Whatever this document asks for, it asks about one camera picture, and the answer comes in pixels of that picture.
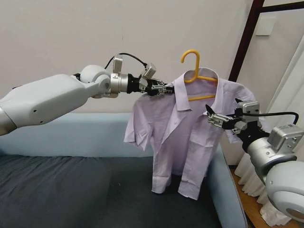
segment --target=shirt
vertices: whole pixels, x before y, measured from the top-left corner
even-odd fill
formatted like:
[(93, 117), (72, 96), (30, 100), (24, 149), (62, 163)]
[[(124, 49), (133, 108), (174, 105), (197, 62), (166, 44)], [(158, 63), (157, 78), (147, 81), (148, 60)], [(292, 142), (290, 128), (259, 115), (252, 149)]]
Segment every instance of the shirt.
[[(200, 68), (199, 75), (218, 79), (214, 82), (197, 79), (184, 83), (194, 76), (187, 71), (168, 86), (174, 94), (150, 97), (144, 94), (134, 104), (124, 142), (145, 150), (151, 143), (154, 151), (152, 191), (163, 193), (171, 182), (171, 174), (181, 175), (178, 192), (198, 199), (200, 186), (208, 165), (223, 133), (221, 128), (208, 123), (205, 105), (218, 114), (233, 114), (237, 108), (235, 98), (255, 100), (252, 92), (243, 85), (218, 77), (208, 68)], [(213, 95), (215, 98), (189, 101), (189, 97)], [(238, 138), (227, 132), (230, 142)]]

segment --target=yellow hanger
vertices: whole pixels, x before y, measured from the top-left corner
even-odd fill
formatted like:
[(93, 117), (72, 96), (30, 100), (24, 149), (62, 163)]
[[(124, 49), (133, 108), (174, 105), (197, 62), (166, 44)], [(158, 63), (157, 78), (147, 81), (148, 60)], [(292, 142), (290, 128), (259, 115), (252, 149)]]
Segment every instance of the yellow hanger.
[[(194, 82), (197, 78), (198, 79), (202, 79), (202, 80), (207, 80), (207, 81), (211, 81), (211, 82), (218, 82), (217, 79), (212, 78), (212, 77), (204, 77), (204, 76), (199, 76), (199, 66), (200, 66), (200, 54), (197, 50), (194, 49), (190, 49), (188, 51), (186, 51), (184, 54), (182, 54), (181, 56), (181, 63), (184, 62), (186, 55), (193, 53), (196, 55), (196, 62), (195, 62), (195, 71), (194, 71), (194, 77), (191, 79), (184, 79), (185, 83), (191, 83)], [(202, 99), (207, 99), (207, 98), (214, 98), (215, 95), (208, 95), (208, 96), (199, 96), (199, 97), (191, 97), (188, 98), (189, 101), (196, 101), (196, 100), (202, 100)]]
[(200, 67), (200, 54), (197, 50), (195, 49), (190, 49), (188, 51), (186, 51), (184, 54), (182, 54), (181, 56), (181, 63), (184, 62), (186, 55), (193, 53), (196, 55), (196, 62), (195, 62), (195, 72), (194, 72), (194, 77), (191, 79), (185, 79), (185, 83), (191, 83), (194, 82), (195, 79), (203, 79), (203, 80), (207, 80), (207, 81), (211, 81), (211, 82), (217, 82), (218, 80), (212, 77), (204, 77), (204, 76), (199, 76), (199, 67)]

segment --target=dark wooden frame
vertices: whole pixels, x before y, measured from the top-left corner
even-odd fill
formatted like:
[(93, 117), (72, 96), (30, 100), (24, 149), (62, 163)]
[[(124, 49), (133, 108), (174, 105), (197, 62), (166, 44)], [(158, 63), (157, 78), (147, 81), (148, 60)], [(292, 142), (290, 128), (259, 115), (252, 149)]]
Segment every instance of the dark wooden frame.
[(261, 13), (304, 9), (304, 1), (266, 7), (263, 7), (263, 4), (264, 0), (253, 0), (252, 2), (242, 39), (238, 46), (237, 54), (229, 75), (229, 81), (236, 82), (238, 79), (239, 72), (241, 71), (251, 38), (257, 25), (257, 20)]

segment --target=sofa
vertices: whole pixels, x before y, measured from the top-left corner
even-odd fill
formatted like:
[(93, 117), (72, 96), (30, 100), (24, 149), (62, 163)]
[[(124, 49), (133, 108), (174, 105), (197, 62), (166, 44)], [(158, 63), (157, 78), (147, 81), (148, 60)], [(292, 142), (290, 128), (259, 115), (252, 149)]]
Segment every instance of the sofa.
[(124, 143), (130, 114), (66, 114), (0, 137), (0, 228), (246, 228), (220, 146), (199, 200), (173, 176), (151, 192), (153, 152)]

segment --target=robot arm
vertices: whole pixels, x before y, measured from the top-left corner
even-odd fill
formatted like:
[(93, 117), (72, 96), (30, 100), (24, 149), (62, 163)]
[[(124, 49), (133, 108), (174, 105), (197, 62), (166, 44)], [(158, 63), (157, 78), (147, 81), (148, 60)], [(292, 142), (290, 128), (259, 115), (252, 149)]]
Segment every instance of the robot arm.
[[(281, 212), (304, 222), (304, 162), (296, 161), (293, 149), (304, 131), (295, 125), (298, 114), (292, 112), (259, 114), (259, 102), (237, 100), (234, 114), (216, 114), (209, 107), (208, 122), (231, 130), (243, 142), (251, 163), (266, 186), (270, 202)], [(262, 130), (259, 116), (293, 114), (293, 124), (275, 127), (271, 133)]]
[(88, 98), (115, 98), (120, 92), (172, 93), (165, 83), (153, 79), (153, 64), (139, 78), (122, 74), (122, 59), (114, 57), (113, 73), (89, 65), (72, 76), (55, 75), (11, 90), (0, 100), (0, 135), (31, 125), (46, 124), (86, 103)]

